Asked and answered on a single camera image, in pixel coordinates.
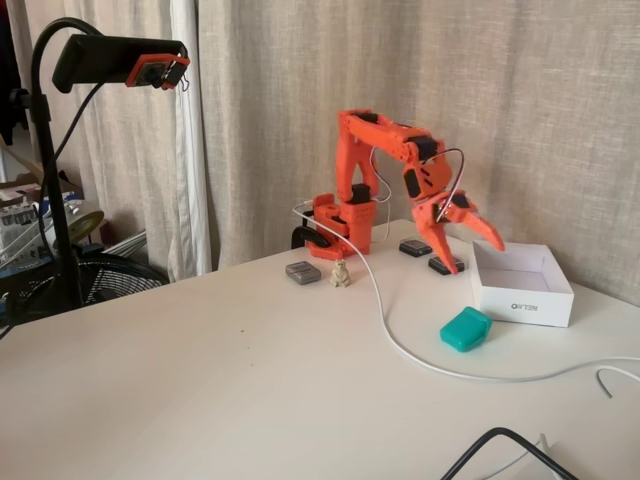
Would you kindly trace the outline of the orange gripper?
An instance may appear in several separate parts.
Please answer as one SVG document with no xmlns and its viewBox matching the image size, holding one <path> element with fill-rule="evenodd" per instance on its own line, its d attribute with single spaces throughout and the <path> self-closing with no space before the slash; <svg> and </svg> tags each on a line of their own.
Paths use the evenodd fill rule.
<svg viewBox="0 0 640 480">
<path fill-rule="evenodd" d="M 474 213 L 474 204 L 464 190 L 452 193 L 444 191 L 421 200 L 413 205 L 412 215 L 418 232 L 450 274 L 458 274 L 465 266 L 452 254 L 444 227 L 439 223 L 461 224 L 478 234 L 496 250 L 505 250 L 504 241 L 497 229 Z"/>
</svg>

